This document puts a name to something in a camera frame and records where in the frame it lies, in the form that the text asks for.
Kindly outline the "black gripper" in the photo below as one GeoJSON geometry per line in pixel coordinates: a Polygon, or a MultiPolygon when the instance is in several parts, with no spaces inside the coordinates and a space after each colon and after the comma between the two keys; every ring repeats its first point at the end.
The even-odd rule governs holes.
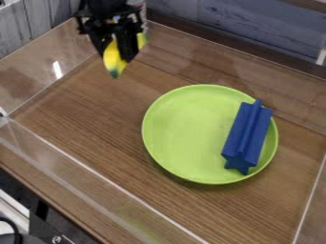
{"type": "MultiPolygon", "coordinates": [[[[117,15],[141,12],[145,8],[144,0],[80,0],[73,17],[80,34],[85,34],[84,18],[89,20],[108,20],[117,15]]],[[[114,29],[121,60],[130,62],[139,52],[137,25],[132,21],[121,21],[114,29]]],[[[110,31],[89,30],[88,35],[98,55],[110,44],[110,31]]]]}

